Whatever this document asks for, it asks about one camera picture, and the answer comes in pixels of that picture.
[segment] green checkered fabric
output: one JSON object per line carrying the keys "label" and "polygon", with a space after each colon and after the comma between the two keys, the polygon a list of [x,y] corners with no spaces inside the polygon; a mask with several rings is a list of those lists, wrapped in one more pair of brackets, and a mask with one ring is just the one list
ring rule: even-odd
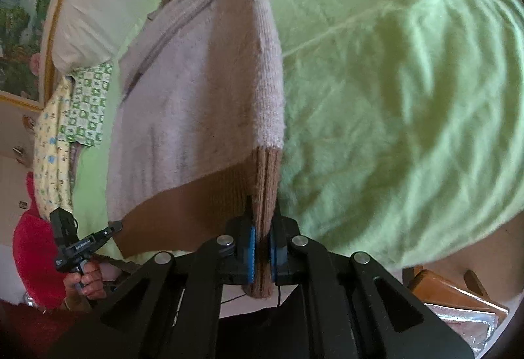
{"label": "green checkered fabric", "polygon": [[93,146],[102,141],[102,127],[109,80],[113,67],[102,63],[96,67],[74,70],[75,80],[71,108],[61,118],[58,140]]}

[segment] wall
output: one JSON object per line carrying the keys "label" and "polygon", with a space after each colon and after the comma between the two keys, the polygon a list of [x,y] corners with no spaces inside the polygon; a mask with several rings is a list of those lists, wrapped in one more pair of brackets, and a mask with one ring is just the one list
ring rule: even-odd
{"label": "wall", "polygon": [[0,244],[11,246],[12,233],[24,210],[19,201],[29,205],[26,189],[28,169],[15,159],[0,156]]}
{"label": "wall", "polygon": [[0,275],[0,299],[12,304],[22,302],[26,289],[16,271],[12,247],[7,245],[0,245]]}
{"label": "wall", "polygon": [[37,112],[23,110],[0,101],[0,156],[14,158],[13,146],[22,147],[32,155],[31,139],[22,125],[24,115],[32,117],[35,121],[38,118]]}
{"label": "wall", "polygon": [[0,299],[15,304],[25,292],[12,257],[12,234],[24,212],[19,201],[30,201],[26,174],[27,168],[16,160],[0,156]]}

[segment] wooden furniture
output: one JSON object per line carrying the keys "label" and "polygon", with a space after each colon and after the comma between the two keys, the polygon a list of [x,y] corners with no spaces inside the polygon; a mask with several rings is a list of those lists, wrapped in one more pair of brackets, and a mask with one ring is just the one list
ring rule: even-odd
{"label": "wooden furniture", "polygon": [[415,278],[408,283],[408,288],[423,303],[491,312],[498,316],[499,325],[507,318],[509,309],[489,298],[472,270],[464,274],[464,282],[468,288],[464,289],[430,270],[422,267],[414,269]]}

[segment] green bedsheet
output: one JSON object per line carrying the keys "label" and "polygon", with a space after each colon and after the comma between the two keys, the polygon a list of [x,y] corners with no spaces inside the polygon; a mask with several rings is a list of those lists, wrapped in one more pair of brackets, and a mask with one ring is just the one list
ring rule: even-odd
{"label": "green bedsheet", "polygon": [[[285,57],[279,197],[303,234],[400,268],[472,244],[524,209],[520,0],[271,4]],[[103,143],[78,166],[80,235],[107,222],[116,81],[109,98]],[[114,243],[104,253],[120,256]]]}

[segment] red cloth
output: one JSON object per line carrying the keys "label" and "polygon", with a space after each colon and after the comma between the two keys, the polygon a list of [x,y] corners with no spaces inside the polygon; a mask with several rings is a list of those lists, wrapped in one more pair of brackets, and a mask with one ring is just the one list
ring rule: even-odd
{"label": "red cloth", "polygon": [[25,304],[14,306],[1,300],[0,307],[4,308],[7,323],[11,325],[11,329],[18,335],[24,347],[42,358],[46,357],[54,342],[82,316],[80,313],[67,310],[54,310],[52,314],[43,314]]}
{"label": "red cloth", "polygon": [[58,251],[51,223],[38,214],[32,172],[27,173],[26,187],[31,208],[20,217],[12,239],[16,268],[27,292],[39,306],[57,308],[66,296],[65,275],[54,269]]}

